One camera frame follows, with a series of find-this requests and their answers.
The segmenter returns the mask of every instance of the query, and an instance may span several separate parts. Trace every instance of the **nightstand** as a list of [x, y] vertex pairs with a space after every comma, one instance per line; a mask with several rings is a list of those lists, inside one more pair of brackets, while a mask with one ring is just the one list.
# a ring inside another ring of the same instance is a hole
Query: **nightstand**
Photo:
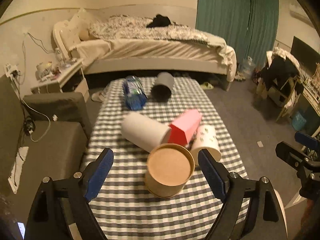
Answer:
[[78, 59], [72, 66], [60, 71], [61, 73], [56, 79], [39, 82], [38, 86], [32, 87], [32, 93], [80, 92], [83, 94], [84, 101], [87, 101], [89, 89], [82, 70], [81, 59]]

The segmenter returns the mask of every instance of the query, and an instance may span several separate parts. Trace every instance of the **checkered tablecloth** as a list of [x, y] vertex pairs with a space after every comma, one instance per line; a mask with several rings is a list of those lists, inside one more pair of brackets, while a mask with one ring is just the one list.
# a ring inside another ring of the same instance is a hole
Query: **checkered tablecloth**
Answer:
[[[147, 95], [155, 78], [141, 78]], [[160, 199], [144, 185], [148, 153], [121, 135], [121, 122], [129, 110], [124, 105], [121, 80], [105, 89], [83, 166], [94, 161], [105, 147], [114, 152], [113, 166], [97, 198], [90, 207], [108, 239], [201, 239], [216, 219], [222, 203], [216, 199], [197, 167], [183, 190], [170, 199]], [[212, 103], [190, 78], [174, 78], [174, 92], [167, 103], [151, 98], [139, 113], [169, 124], [187, 109], [202, 113], [201, 124], [213, 125], [221, 151], [221, 162], [228, 171], [243, 178], [247, 173], [232, 139]], [[244, 219], [249, 201], [242, 204]]]

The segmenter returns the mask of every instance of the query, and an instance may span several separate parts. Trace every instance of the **television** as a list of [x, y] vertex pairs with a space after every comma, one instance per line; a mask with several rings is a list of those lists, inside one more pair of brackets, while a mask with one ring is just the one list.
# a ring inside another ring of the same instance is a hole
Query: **television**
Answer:
[[290, 53], [299, 61], [303, 73], [312, 77], [316, 72], [316, 64], [320, 63], [320, 54], [296, 36], [293, 37]]

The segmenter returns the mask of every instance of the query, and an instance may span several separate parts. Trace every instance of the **air conditioner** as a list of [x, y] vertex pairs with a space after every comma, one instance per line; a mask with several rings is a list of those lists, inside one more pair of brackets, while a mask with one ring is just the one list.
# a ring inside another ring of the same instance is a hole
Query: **air conditioner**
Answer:
[[300, 21], [305, 22], [306, 24], [310, 25], [314, 28], [312, 22], [310, 21], [308, 15], [304, 11], [304, 9], [299, 4], [291, 3], [289, 5], [290, 14], [292, 17], [297, 18]]

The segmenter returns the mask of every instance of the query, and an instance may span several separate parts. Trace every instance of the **screw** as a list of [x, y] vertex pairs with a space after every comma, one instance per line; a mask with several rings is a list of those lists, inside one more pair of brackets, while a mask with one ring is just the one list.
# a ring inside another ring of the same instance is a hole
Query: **screw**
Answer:
[[42, 179], [42, 182], [43, 182], [43, 183], [47, 183], [47, 182], [49, 182], [49, 180], [50, 180], [49, 177], [44, 177], [44, 178]]
[[236, 172], [234, 172], [234, 171], [230, 172], [229, 174], [230, 174], [230, 177], [232, 177], [232, 178], [234, 178], [234, 179], [236, 179], [236, 178], [239, 177], [239, 174], [236, 173]]
[[268, 183], [269, 182], [269, 179], [267, 177], [262, 177], [261, 180], [262, 180], [263, 183]]
[[79, 179], [80, 177], [82, 176], [82, 173], [81, 172], [76, 172], [75, 174], [73, 174], [73, 177], [76, 178], [76, 179]]

